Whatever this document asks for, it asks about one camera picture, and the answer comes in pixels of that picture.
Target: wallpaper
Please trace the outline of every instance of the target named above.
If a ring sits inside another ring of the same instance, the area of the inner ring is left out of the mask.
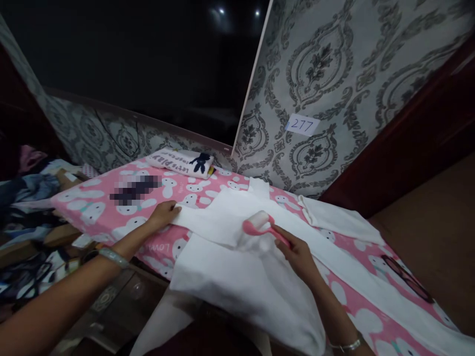
[[[4,20],[0,41],[71,158],[100,172],[162,147],[318,198],[471,34],[470,0],[275,0],[233,157],[46,95]],[[291,113],[320,119],[312,137]]]

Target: lint roller handle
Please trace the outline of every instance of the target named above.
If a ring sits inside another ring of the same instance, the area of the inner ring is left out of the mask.
[[[276,223],[276,221],[274,220],[274,218],[273,218],[272,216],[270,216],[270,215],[269,215],[269,222],[270,222],[271,224],[275,224],[275,223]],[[283,237],[282,235],[280,235],[280,234],[279,234],[277,231],[275,231],[273,228],[270,228],[270,229],[269,229],[269,232],[270,232],[271,234],[273,234],[276,239],[282,241],[287,247],[290,248],[290,242],[287,241],[287,239],[286,239],[285,237]]]

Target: pink bedsheet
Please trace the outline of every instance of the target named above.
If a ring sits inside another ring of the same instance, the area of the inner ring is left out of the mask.
[[[141,207],[115,206],[114,202],[109,200],[109,194],[114,193],[115,184],[123,181],[126,176],[140,175],[161,176],[163,185],[154,189],[145,198]],[[76,228],[98,242],[112,245],[128,231],[144,223],[157,203],[173,199],[190,207],[203,209],[221,189],[247,190],[248,183],[249,178],[219,168],[210,179],[201,180],[150,167],[144,159],[141,159],[59,193],[52,198],[52,202]],[[288,209],[306,221],[294,194],[271,187],[270,196],[281,204],[283,209]],[[428,304],[416,296],[404,281],[385,265],[380,258],[383,254],[394,257],[402,264],[389,246],[364,243],[328,230],[321,231],[332,243],[362,263],[369,272],[389,282],[401,295],[428,311],[437,320],[455,329],[437,304]],[[190,232],[186,228],[169,226],[150,238],[140,249],[137,257],[165,278],[171,279],[175,260],[185,247],[189,236]],[[358,330],[378,355],[437,354],[416,341],[404,328],[370,304],[326,267],[320,265],[319,268]]]

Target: pink lint roller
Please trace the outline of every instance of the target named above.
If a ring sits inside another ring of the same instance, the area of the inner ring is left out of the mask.
[[[266,233],[271,233],[274,235],[276,239],[279,239],[285,245],[287,245],[287,247],[290,248],[290,243],[281,234],[275,231],[272,227],[267,228],[265,230],[261,230],[261,228],[266,223],[274,224],[275,220],[272,216],[267,214],[264,210],[261,210],[255,213],[249,219],[244,220],[242,223],[242,229],[244,230],[246,234],[252,235],[252,236],[259,236],[259,235],[264,235]]]

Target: silver bracelet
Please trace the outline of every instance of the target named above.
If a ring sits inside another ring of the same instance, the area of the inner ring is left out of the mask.
[[[351,345],[346,345],[346,346],[342,346],[342,345],[332,345],[330,344],[330,347],[332,349],[338,349],[338,350],[341,350],[341,352],[343,352],[344,354],[347,352],[347,351],[354,351],[356,350],[358,347],[361,346],[362,342],[361,340],[363,340],[363,335],[357,330],[357,336],[358,336],[358,339],[356,339],[356,341],[351,344]]]
[[[118,253],[112,251],[111,249],[104,247],[99,250],[99,253],[104,257],[110,259],[112,262],[118,264],[122,269],[125,269],[129,266],[129,261],[127,261]]]

